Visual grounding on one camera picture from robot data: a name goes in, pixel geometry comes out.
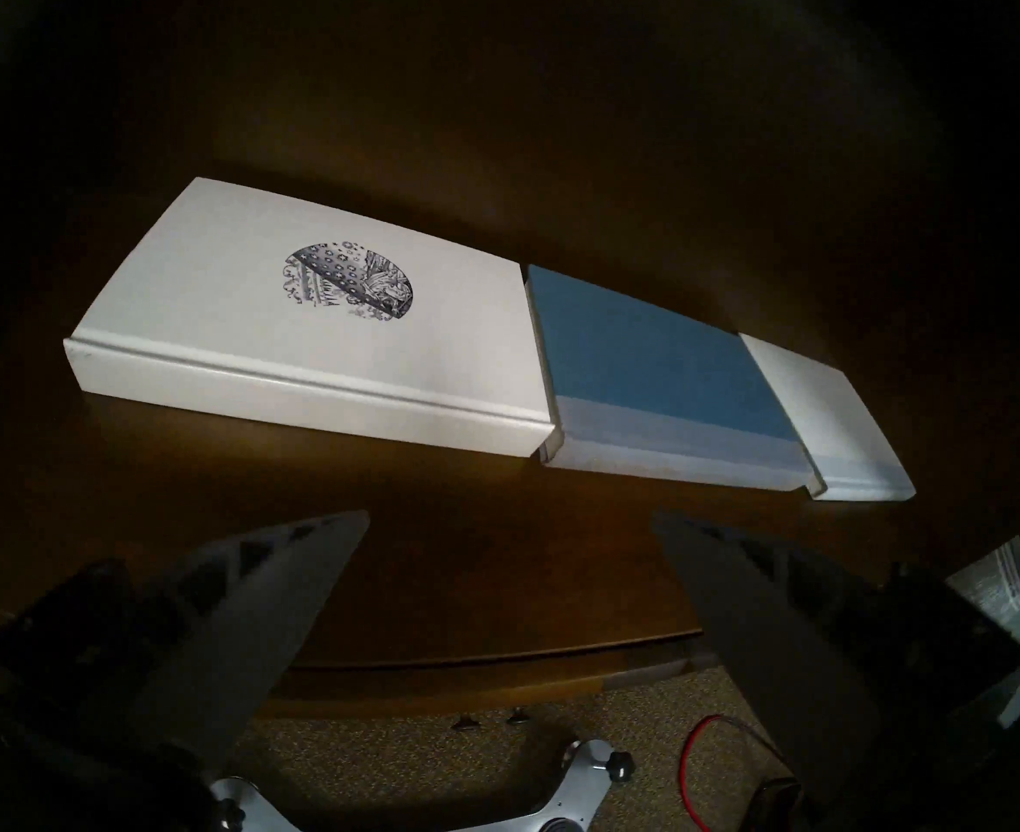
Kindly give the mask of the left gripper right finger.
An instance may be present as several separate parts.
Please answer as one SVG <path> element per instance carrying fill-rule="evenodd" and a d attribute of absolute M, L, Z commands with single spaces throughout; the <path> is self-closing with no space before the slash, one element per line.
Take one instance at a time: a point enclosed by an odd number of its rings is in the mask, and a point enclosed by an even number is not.
<path fill-rule="evenodd" d="M 915 804 L 981 768 L 1020 642 L 928 570 L 874 584 L 819 552 L 658 511 L 708 645 L 811 804 Z"/>

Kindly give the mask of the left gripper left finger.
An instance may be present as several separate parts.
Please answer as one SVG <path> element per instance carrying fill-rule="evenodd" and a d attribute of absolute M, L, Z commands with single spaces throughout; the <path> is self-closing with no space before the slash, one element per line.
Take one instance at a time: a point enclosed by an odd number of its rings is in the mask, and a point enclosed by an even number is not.
<path fill-rule="evenodd" d="M 144 584 L 90 563 L 0 628 L 0 668 L 82 739 L 218 770 L 369 528 L 342 511 L 204 543 Z"/>

